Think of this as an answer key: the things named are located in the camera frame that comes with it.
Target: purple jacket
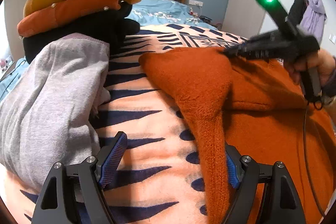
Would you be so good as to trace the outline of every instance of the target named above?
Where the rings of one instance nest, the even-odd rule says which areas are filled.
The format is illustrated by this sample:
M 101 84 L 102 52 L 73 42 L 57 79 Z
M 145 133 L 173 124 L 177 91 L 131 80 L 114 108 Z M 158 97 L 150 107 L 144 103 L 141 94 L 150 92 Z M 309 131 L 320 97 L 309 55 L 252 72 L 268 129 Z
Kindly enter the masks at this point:
M 324 29 L 324 21 L 327 19 L 322 0 L 308 0 L 309 5 L 303 15 L 300 26 L 313 34 L 318 43 L 321 43 Z

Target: patterned blanket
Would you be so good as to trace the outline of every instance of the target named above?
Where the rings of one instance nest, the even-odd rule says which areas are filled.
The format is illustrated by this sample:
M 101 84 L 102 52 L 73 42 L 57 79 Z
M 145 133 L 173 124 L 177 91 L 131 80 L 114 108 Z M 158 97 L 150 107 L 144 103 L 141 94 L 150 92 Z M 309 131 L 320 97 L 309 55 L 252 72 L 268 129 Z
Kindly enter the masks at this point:
M 90 120 L 109 143 L 118 131 L 128 147 L 105 198 L 118 224 L 151 222 L 206 223 L 204 183 L 197 148 L 174 100 L 152 85 L 138 59 L 145 52 L 176 47 L 230 47 L 244 39 L 229 33 L 188 26 L 151 25 L 126 38 L 111 56 L 105 87 L 111 101 Z M 30 223 L 38 193 L 0 166 L 0 196 L 19 224 Z M 83 224 L 90 223 L 82 200 Z

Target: blue gripper pad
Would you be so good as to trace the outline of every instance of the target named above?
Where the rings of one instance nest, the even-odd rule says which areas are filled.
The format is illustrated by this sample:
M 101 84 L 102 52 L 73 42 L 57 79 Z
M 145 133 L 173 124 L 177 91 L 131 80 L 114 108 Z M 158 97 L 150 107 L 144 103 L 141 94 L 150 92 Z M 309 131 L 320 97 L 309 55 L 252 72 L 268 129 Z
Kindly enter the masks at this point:
M 233 163 L 230 156 L 228 155 L 228 153 L 226 153 L 226 165 L 227 165 L 227 172 L 229 175 L 229 184 L 231 184 L 234 189 L 237 189 L 240 185 L 240 181 L 237 176 L 236 166 Z
M 101 167 L 101 177 L 99 184 L 101 188 L 112 182 L 115 171 L 117 170 L 121 158 L 123 157 L 127 147 L 127 135 L 125 133 L 119 138 L 111 153 L 107 157 L 105 163 Z

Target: metal screw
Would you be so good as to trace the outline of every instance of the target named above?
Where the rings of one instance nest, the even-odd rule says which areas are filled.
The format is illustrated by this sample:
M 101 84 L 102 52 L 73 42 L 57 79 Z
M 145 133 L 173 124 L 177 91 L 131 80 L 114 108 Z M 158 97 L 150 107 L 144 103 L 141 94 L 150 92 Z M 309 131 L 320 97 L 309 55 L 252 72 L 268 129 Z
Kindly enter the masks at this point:
M 243 156 L 243 161 L 244 161 L 244 162 L 250 162 L 250 161 L 251 161 L 251 157 L 245 155 L 245 156 Z
M 277 161 L 277 167 L 284 168 L 285 164 L 282 161 Z
M 55 169 L 58 169 L 58 168 L 60 168 L 61 166 L 62 166 L 62 164 L 61 164 L 60 162 L 57 162 L 57 163 L 54 164 L 54 168 L 55 168 Z
M 92 163 L 92 162 L 94 162 L 96 160 L 96 158 L 94 157 L 94 156 L 90 156 L 90 157 L 87 157 L 86 158 L 86 161 L 88 162 L 88 163 Z

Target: hand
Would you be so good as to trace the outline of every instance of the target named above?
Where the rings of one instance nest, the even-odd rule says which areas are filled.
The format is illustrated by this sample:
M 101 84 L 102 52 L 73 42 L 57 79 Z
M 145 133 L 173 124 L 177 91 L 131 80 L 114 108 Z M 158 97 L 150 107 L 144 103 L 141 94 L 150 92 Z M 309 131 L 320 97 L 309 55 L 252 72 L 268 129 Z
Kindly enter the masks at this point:
M 312 52 L 306 56 L 299 58 L 295 63 L 284 61 L 283 66 L 288 71 L 289 76 L 293 79 L 294 83 L 298 84 L 301 81 L 300 71 L 305 71 L 312 67 L 317 67 L 320 76 L 321 86 L 324 86 L 331 74 L 333 73 L 336 64 L 335 60 L 330 53 L 324 49 L 318 52 Z

